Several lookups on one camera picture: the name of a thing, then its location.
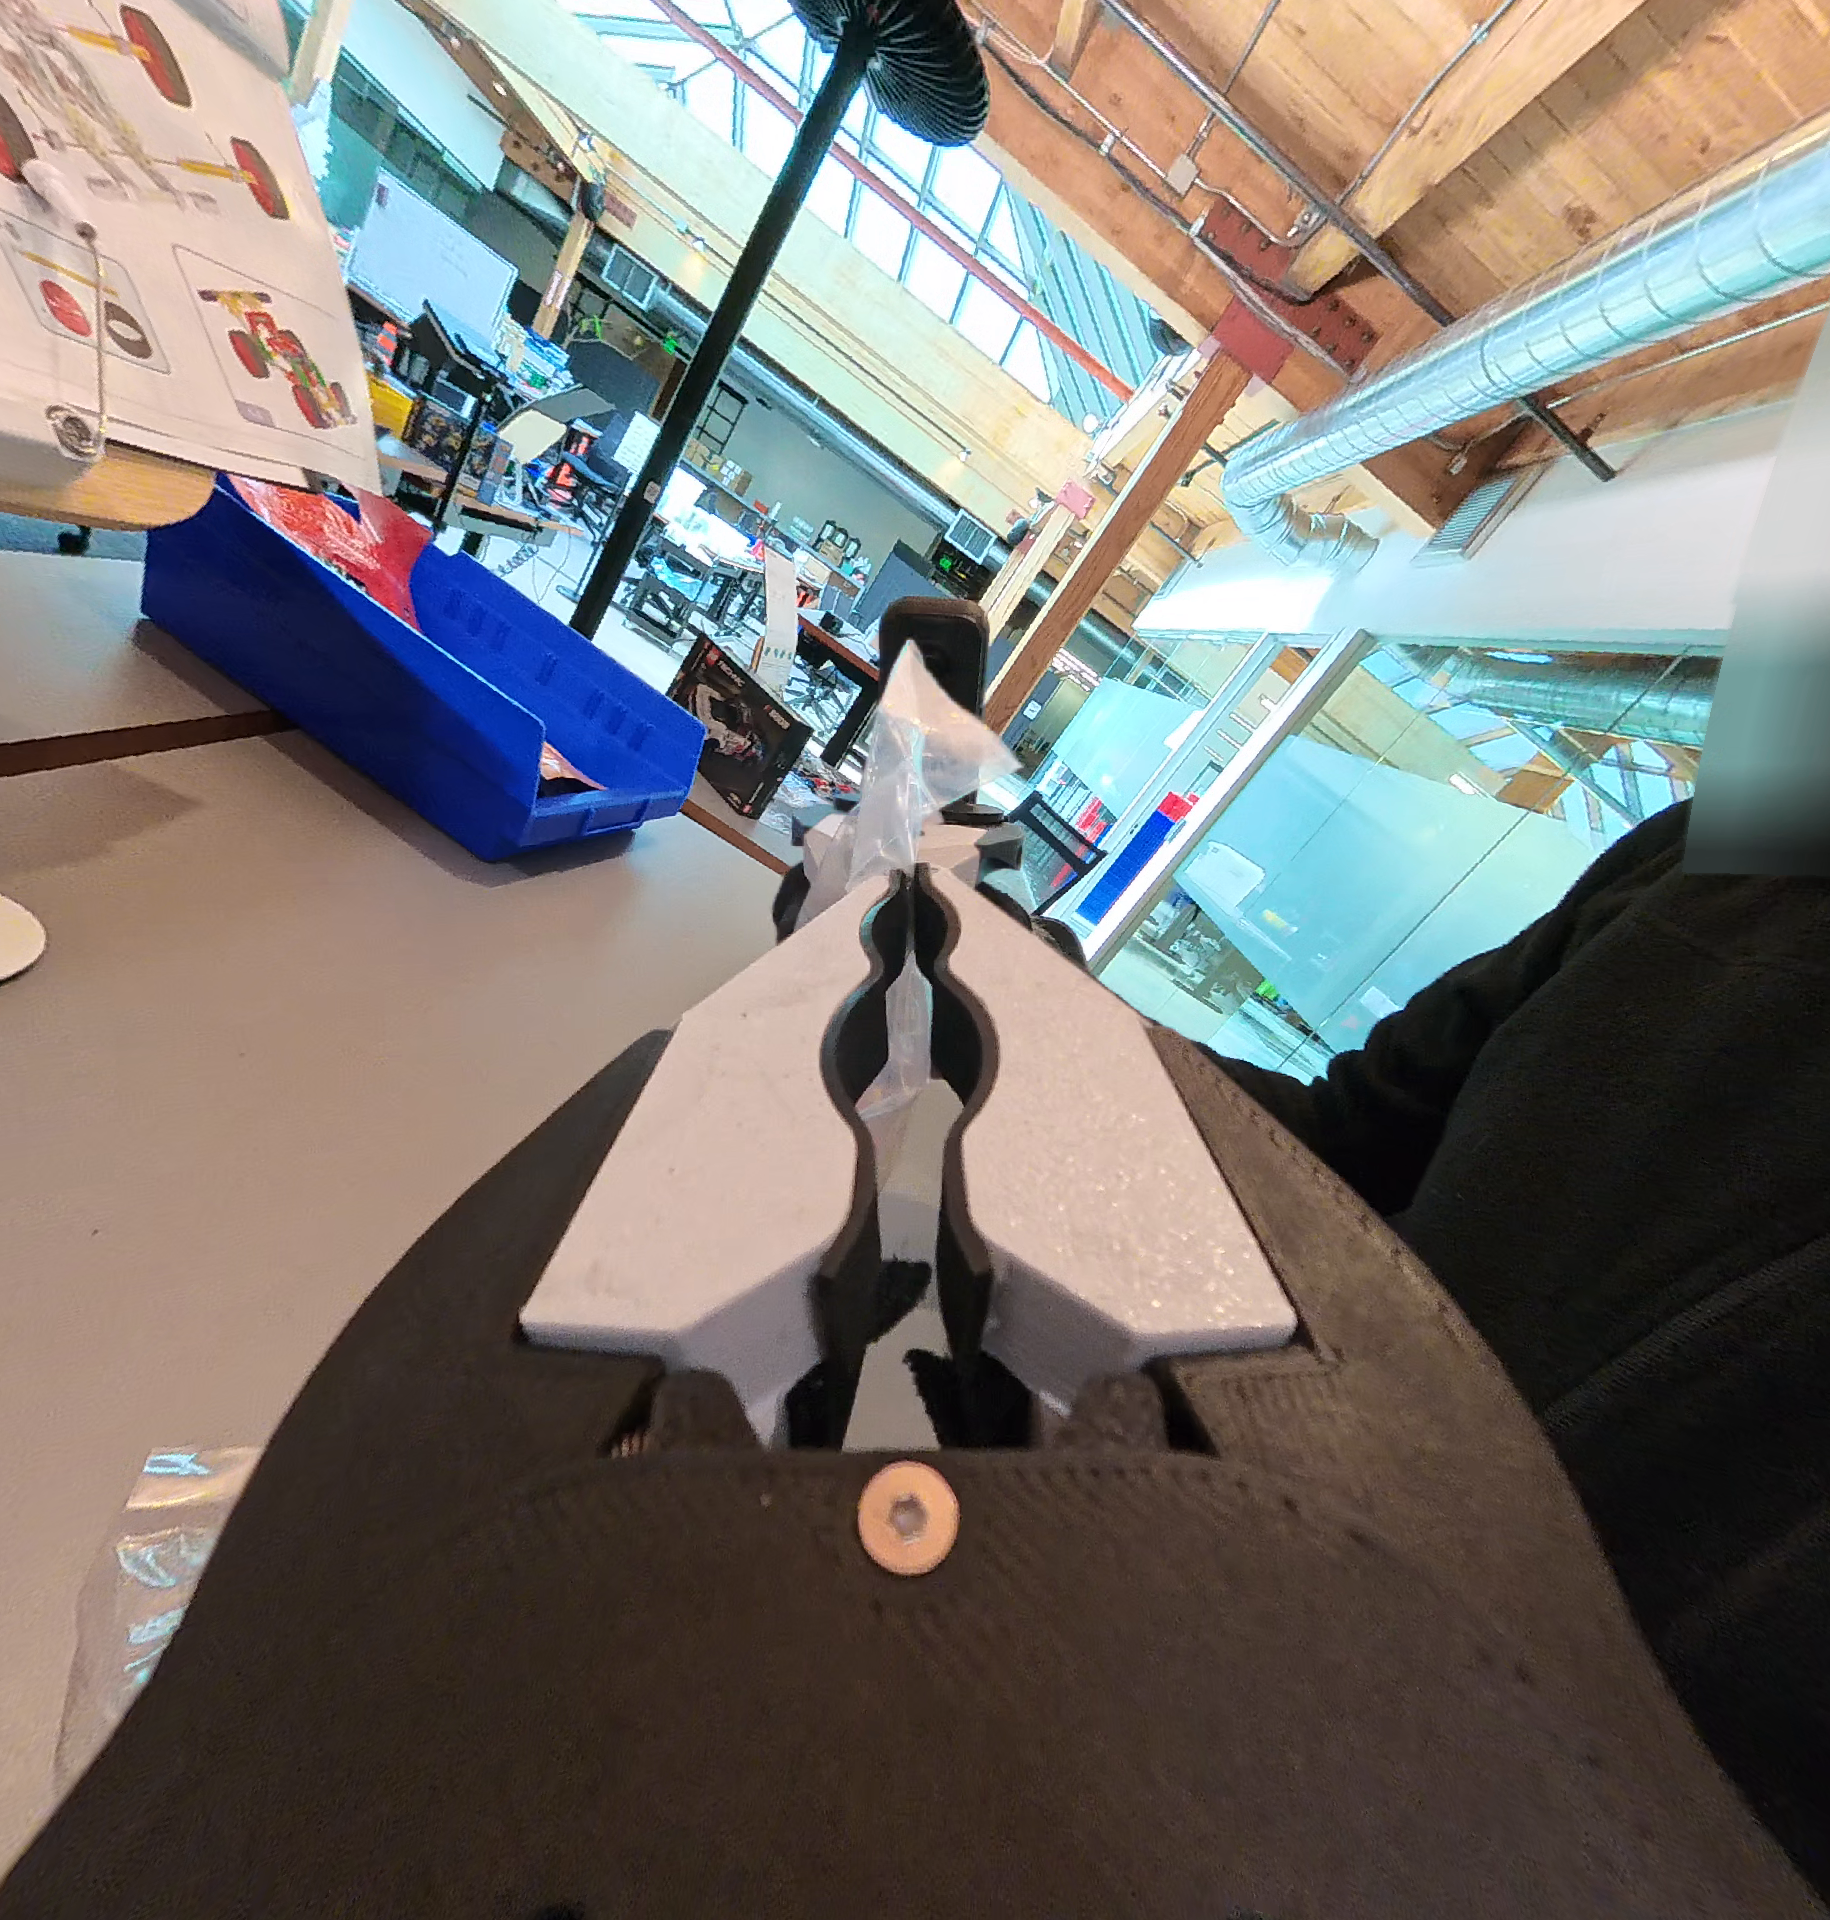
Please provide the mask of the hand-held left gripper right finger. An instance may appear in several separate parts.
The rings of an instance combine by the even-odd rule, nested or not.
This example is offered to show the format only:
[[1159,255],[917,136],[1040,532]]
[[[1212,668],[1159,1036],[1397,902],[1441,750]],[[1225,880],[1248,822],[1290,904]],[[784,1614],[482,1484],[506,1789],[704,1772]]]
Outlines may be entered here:
[[934,1283],[971,1404],[1012,1380],[1068,1410],[1150,1363],[1290,1345],[1293,1300],[1143,1019],[931,866],[912,954],[960,1102]]

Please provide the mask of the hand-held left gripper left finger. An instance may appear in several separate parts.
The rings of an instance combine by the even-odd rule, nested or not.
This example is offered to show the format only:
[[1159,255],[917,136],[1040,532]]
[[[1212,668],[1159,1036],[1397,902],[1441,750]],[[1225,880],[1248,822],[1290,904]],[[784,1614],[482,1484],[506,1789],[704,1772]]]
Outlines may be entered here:
[[527,1342],[712,1372],[839,1446],[877,1337],[877,1156],[910,880],[866,882],[680,1018],[519,1314]]

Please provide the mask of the clear bag of red wheels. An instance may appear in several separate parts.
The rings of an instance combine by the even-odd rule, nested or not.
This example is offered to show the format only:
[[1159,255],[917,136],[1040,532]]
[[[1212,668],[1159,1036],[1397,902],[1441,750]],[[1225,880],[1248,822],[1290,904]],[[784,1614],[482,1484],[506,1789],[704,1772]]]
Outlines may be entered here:
[[[973,801],[1015,759],[974,710],[937,684],[915,650],[893,668],[873,719],[860,799],[805,831],[797,904],[781,907],[779,927],[797,931],[847,894],[917,866],[928,830],[950,803]],[[893,959],[887,969],[882,1040],[866,1040],[872,1064],[854,1104],[873,1166],[862,1186],[877,1207],[877,1322],[847,1425],[852,1449],[931,1449],[934,1425],[908,1368],[912,1349],[940,1354],[946,1328],[934,1300],[940,1231],[945,1133],[960,1116],[955,1094],[929,1070],[931,991]]]

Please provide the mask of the white stand with wooden board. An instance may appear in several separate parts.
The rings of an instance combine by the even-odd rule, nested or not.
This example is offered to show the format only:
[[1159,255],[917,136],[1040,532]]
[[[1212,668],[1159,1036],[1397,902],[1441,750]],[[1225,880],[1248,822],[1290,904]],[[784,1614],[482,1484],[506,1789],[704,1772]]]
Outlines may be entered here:
[[[86,252],[91,287],[94,408],[41,405],[0,386],[0,515],[86,507],[91,528],[160,528],[174,507],[190,509],[209,474],[134,453],[109,438],[109,273],[97,224],[69,178],[50,159],[20,166],[20,184],[55,217],[59,233]],[[0,984],[26,973],[46,953],[39,917],[0,894]]]

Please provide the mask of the toy instruction sheet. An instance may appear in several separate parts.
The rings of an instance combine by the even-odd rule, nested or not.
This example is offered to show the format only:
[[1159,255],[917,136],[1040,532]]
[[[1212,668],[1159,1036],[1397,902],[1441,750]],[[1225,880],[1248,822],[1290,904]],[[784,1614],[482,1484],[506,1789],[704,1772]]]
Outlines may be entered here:
[[273,3],[0,3],[0,481],[114,445],[377,488]]

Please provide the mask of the black toy box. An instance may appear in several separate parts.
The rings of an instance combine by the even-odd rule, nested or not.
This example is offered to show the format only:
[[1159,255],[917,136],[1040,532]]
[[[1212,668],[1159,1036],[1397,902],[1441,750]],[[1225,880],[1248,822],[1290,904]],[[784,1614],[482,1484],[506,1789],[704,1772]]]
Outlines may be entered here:
[[805,755],[809,719],[707,635],[694,639],[667,697],[704,727],[699,781],[757,822]]

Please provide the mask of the black pole with ribbed disc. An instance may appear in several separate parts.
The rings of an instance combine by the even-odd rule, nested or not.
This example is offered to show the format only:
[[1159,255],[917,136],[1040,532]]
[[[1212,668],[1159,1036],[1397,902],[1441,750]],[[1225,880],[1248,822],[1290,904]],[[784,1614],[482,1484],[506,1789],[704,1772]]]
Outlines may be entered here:
[[940,148],[966,146],[986,128],[989,88],[983,56],[957,5],[799,3],[793,13],[807,36],[831,52],[831,69],[795,128],[659,434],[608,528],[570,618],[570,629],[584,637],[592,637],[610,612],[687,438],[807,205],[809,187],[833,156],[854,98],[869,93],[903,131]]

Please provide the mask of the blue plastic bin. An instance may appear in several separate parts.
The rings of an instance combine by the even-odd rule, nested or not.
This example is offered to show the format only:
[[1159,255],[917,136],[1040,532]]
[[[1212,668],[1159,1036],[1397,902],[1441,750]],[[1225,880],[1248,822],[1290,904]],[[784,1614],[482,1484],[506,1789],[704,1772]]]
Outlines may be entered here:
[[140,612],[484,862],[676,814],[704,722],[475,557],[392,612],[221,480],[149,533]]

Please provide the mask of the person's black clothing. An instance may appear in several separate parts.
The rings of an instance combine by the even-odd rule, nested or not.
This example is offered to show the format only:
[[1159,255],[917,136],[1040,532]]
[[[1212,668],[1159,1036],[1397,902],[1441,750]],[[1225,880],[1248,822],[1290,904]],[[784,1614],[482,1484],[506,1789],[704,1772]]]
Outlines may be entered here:
[[1312,1081],[1212,1057],[1445,1288],[1671,1686],[1830,1906],[1830,876],[1690,803]]

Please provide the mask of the red printed packet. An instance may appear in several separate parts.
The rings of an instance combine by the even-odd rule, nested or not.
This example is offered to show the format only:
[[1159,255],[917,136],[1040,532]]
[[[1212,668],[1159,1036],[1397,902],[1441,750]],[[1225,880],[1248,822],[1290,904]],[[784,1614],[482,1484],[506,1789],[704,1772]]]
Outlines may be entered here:
[[612,752],[560,707],[567,627],[377,493],[218,488],[204,560],[232,612],[207,659],[400,799],[487,783],[519,809],[610,792]]

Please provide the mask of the white whiteboard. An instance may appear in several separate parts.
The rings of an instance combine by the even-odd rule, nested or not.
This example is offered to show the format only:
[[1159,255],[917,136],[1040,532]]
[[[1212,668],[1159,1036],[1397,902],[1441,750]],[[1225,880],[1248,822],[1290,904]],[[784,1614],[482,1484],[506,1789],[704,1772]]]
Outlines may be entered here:
[[377,174],[346,286],[405,322],[435,307],[479,339],[506,315],[516,268],[389,170]]

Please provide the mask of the clear bag of colourful rods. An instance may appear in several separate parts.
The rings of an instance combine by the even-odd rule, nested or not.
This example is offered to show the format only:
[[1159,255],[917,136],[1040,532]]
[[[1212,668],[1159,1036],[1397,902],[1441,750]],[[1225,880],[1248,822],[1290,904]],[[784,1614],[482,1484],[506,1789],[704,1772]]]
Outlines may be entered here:
[[78,1597],[55,1742],[57,1801],[160,1667],[257,1461],[260,1446],[185,1446],[142,1463]]

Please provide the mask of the silver ventilation duct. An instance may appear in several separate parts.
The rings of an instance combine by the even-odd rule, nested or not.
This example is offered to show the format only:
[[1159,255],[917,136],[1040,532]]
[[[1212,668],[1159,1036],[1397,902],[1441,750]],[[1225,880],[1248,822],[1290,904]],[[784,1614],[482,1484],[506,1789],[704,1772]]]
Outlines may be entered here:
[[1225,509],[1279,564],[1349,575],[1376,542],[1303,512],[1298,490],[1829,275],[1830,110],[1245,441],[1224,469]]

